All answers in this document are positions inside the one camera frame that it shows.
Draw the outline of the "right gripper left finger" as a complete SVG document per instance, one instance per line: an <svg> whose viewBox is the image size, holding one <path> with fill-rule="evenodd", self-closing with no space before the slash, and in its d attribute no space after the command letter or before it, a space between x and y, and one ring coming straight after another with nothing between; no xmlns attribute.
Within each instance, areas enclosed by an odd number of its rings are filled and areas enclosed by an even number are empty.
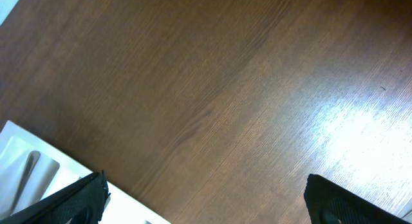
<svg viewBox="0 0 412 224"><path fill-rule="evenodd" d="M2 224L97 224L110 196L103 171L91 173L1 221Z"/></svg>

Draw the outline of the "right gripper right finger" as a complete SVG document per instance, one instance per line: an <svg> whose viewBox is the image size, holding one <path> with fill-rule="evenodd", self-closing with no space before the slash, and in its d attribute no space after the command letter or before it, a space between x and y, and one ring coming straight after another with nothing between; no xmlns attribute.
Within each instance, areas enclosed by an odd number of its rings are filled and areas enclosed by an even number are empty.
<svg viewBox="0 0 412 224"><path fill-rule="evenodd" d="M408 224L318 174L309 174L304 200L312 224Z"/></svg>

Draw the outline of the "large metal spoon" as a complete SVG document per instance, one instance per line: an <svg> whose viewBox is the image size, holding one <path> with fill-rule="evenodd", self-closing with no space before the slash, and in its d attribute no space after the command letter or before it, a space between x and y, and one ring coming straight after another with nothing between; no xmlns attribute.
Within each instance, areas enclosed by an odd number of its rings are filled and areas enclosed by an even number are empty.
<svg viewBox="0 0 412 224"><path fill-rule="evenodd" d="M15 214L17 213L17 206L18 203L20 202L20 199L22 197L24 188L26 187L26 184L30 178L30 175L33 171L33 168L35 167L35 165L37 164L37 162L39 161L41 154L38 151L31 151L27 157L27 161L26 164L24 166L24 170L19 182L19 185L17 187L17 191L16 191L16 195L14 198L14 201L12 203L12 212L11 214Z"/></svg>

